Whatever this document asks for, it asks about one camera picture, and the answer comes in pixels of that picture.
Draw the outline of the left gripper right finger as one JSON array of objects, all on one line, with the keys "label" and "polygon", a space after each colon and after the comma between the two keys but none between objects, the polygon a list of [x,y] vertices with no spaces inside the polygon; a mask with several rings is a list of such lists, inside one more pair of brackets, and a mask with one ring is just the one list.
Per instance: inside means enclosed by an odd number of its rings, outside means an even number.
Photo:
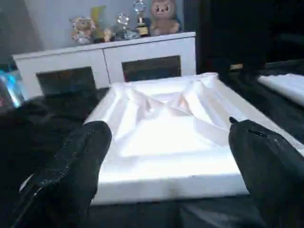
[{"label": "left gripper right finger", "polygon": [[304,226],[304,158],[282,135],[231,117],[228,143],[261,218],[270,228]]}]

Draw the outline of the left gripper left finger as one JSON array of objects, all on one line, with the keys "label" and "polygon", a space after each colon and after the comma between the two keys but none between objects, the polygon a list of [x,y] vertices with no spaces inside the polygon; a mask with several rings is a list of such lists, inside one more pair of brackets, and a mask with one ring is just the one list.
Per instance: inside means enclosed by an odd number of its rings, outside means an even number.
[{"label": "left gripper left finger", "polygon": [[72,131],[19,192],[9,228],[80,228],[87,222],[112,133],[104,121]]}]

